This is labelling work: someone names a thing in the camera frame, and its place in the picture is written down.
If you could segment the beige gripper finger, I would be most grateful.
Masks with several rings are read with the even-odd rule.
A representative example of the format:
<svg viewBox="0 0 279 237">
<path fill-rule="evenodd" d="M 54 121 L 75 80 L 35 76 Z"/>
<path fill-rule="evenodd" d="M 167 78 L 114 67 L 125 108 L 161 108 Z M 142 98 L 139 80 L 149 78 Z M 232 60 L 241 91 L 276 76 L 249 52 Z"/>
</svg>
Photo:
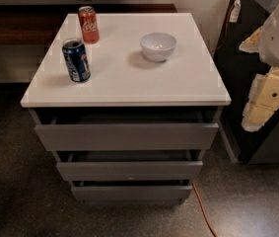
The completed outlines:
<svg viewBox="0 0 279 237">
<path fill-rule="evenodd" d="M 278 110 L 279 67 L 272 67 L 267 74 L 257 74 L 252 81 L 243 111 L 243 129 L 260 130 Z"/>
<path fill-rule="evenodd" d="M 247 53 L 260 53 L 260 37 L 262 28 L 258 28 L 239 46 L 239 50 Z"/>
</svg>

